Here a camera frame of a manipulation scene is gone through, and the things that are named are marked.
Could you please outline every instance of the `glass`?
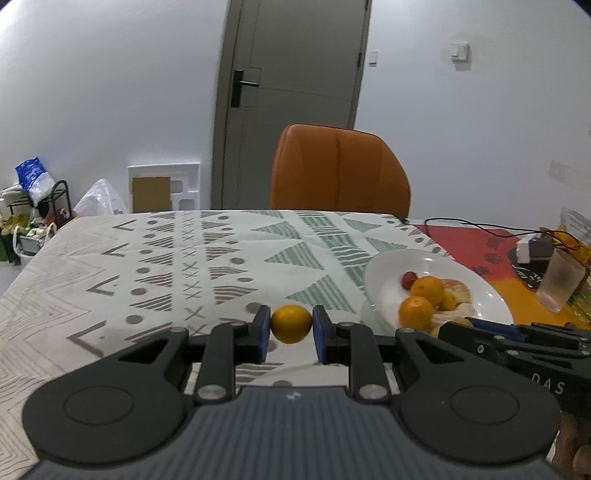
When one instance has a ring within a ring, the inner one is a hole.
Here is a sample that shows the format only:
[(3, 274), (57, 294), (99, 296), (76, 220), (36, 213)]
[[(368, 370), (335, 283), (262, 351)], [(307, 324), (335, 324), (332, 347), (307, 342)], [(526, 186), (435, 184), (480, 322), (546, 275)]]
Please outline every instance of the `glass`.
[(538, 288), (538, 300), (549, 311), (558, 313), (584, 275), (584, 266), (568, 253), (555, 249)]
[(583, 288), (573, 299), (573, 312), (581, 322), (591, 325), (591, 277), (583, 284)]

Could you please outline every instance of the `screw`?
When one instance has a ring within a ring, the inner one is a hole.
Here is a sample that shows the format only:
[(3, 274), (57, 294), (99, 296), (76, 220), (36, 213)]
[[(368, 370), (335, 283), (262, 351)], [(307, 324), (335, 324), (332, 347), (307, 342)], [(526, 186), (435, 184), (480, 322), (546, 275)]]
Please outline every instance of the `screw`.
[(197, 396), (203, 400), (219, 400), (226, 396), (226, 389), (221, 385), (204, 385), (197, 390)]
[(359, 388), (359, 395), (365, 400), (379, 400), (388, 395), (388, 389), (383, 385), (370, 383)]

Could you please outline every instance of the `orange chair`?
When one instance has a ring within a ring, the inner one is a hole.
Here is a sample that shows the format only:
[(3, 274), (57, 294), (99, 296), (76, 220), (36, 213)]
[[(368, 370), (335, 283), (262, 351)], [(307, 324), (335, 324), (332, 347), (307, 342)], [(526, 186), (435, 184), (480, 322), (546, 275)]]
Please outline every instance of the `orange chair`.
[(271, 179), (271, 208), (408, 216), (410, 185), (396, 156), (375, 135), (289, 125)]

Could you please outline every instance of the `white plastic bag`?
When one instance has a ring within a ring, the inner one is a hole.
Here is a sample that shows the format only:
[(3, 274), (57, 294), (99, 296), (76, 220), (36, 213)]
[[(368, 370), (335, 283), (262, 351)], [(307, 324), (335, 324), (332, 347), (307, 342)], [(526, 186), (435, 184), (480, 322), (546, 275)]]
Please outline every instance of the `white plastic bag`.
[(77, 216), (123, 215), (129, 213), (123, 200), (105, 179), (97, 181), (74, 207)]

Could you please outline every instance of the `light switch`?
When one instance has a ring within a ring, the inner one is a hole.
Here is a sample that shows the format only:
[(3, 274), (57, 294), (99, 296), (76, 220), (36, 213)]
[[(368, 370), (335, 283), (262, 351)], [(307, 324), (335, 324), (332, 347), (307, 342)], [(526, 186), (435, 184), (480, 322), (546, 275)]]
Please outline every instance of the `light switch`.
[(378, 66), (378, 53), (379, 50), (372, 50), (368, 53), (368, 65), (370, 67)]
[(452, 61), (468, 61), (468, 55), (470, 54), (470, 45), (467, 43), (454, 43), (452, 45)]

